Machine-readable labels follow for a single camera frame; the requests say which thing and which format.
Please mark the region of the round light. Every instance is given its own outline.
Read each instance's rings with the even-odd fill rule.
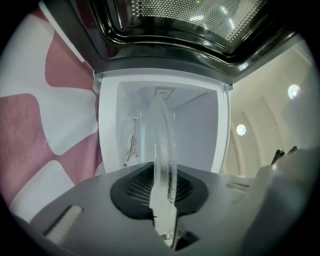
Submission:
[[[236,128],[236,133],[240,136],[245,135],[246,133],[246,127],[243,124],[239,124]]]
[[[289,98],[293,100],[299,94],[299,91],[300,91],[300,87],[298,85],[296,84],[290,85],[288,88]]]

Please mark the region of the black mesh grille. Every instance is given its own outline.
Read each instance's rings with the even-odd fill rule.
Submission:
[[[153,185],[154,171],[153,169],[147,169],[131,180],[131,182],[126,186],[126,194],[136,202],[144,206],[149,206],[150,194]],[[187,198],[192,191],[192,183],[178,174],[175,203]]]

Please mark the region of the patterned fabric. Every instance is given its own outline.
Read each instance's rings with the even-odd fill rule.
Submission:
[[[37,10],[0,59],[0,193],[30,221],[79,182],[103,173],[93,70]]]

